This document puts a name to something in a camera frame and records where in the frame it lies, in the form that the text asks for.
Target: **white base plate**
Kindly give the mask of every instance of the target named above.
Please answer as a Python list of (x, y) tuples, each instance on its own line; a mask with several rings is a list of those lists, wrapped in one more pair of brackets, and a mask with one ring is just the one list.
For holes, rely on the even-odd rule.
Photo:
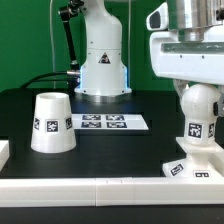
[(142, 115), (72, 114), (74, 129), (148, 130)]
[(189, 164), (186, 159), (163, 164), (166, 177), (219, 178), (222, 175), (210, 163), (207, 167)]

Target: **black cable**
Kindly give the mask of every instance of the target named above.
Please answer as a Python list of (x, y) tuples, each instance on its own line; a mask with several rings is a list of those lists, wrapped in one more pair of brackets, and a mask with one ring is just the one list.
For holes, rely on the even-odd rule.
[(64, 30), (65, 30), (65, 34), (66, 34), (68, 51), (69, 51), (69, 56), (70, 56), (70, 60), (71, 60), (70, 67), (72, 70), (80, 69), (79, 64), (76, 60), (76, 53), (75, 53), (74, 43), (73, 43), (73, 39), (72, 39), (71, 28), (70, 28), (70, 24), (69, 24), (69, 21), (72, 17), (78, 16), (78, 11), (76, 11), (77, 9), (78, 8), (74, 8), (74, 14), (71, 14), (71, 7), (65, 6), (65, 7), (61, 7), (59, 9), (59, 15), (63, 22), (63, 26), (64, 26)]
[(33, 82), (67, 82), (69, 79), (42, 79), (42, 80), (35, 80)]
[(20, 86), (22, 89), (26, 89), (32, 82), (35, 82), (36, 80), (46, 78), (46, 77), (51, 77), (51, 76), (58, 76), (58, 75), (67, 75), (67, 71), (61, 71), (61, 72), (51, 72), (43, 75), (38, 75), (35, 78), (31, 79), (30, 81), (24, 83), (23, 85)]

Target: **marker sticker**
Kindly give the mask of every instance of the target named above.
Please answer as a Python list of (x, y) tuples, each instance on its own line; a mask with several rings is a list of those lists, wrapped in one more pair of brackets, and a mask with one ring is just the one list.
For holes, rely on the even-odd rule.
[(194, 171), (194, 176), (195, 177), (200, 177), (200, 178), (210, 177), (210, 172), (207, 171), (207, 170), (195, 170)]
[(101, 120), (101, 115), (97, 114), (86, 114), (82, 116), (82, 120), (87, 120), (87, 121), (94, 121), (94, 120)]
[(39, 130), (40, 129), (40, 119), (36, 118), (34, 119), (34, 128)]
[(58, 121), (46, 121), (47, 132), (58, 132)]
[(215, 135), (215, 124), (209, 125), (208, 137), (211, 138)]
[(100, 64), (111, 64), (106, 52), (103, 54), (103, 56), (99, 60), (99, 63)]
[(65, 120), (67, 130), (72, 128), (72, 118), (69, 117)]
[(172, 176), (176, 176), (178, 173), (184, 170), (184, 166), (180, 163), (177, 166), (175, 166), (172, 170), (170, 170)]
[(107, 122), (107, 128), (127, 128), (125, 122)]
[(82, 128), (101, 128), (101, 122), (97, 121), (84, 121), (82, 122)]
[(189, 123), (188, 136), (194, 138), (202, 138), (202, 124)]
[(123, 115), (106, 115), (108, 121), (124, 121)]

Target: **upside-down cup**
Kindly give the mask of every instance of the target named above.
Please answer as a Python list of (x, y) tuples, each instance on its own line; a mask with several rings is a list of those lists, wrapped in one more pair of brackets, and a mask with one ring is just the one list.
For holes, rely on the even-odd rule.
[(42, 153), (61, 153), (75, 146), (69, 96), (55, 92), (38, 94), (31, 148)]

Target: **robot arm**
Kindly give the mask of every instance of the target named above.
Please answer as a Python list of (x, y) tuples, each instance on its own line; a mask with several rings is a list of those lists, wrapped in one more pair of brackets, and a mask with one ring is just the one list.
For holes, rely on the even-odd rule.
[[(66, 28), (69, 19), (79, 12), (82, 12), (86, 24), (86, 61), (81, 66), (81, 84), (75, 89), (76, 96), (95, 102), (126, 98), (125, 94), (131, 90), (127, 87), (127, 69), (121, 61), (122, 26), (107, 12), (104, 0), (72, 0), (60, 12)], [(66, 34), (68, 42), (72, 42), (70, 30), (67, 29)], [(71, 44), (71, 61), (77, 65), (73, 49)]]
[[(151, 63), (157, 76), (174, 79), (185, 115), (184, 137), (176, 140), (186, 159), (164, 164), (166, 176), (220, 176), (209, 158), (223, 151), (215, 142), (224, 115), (223, 12), (223, 0), (167, 0), (147, 17), (150, 31), (168, 28), (150, 37)], [(199, 84), (187, 88), (190, 81)]]

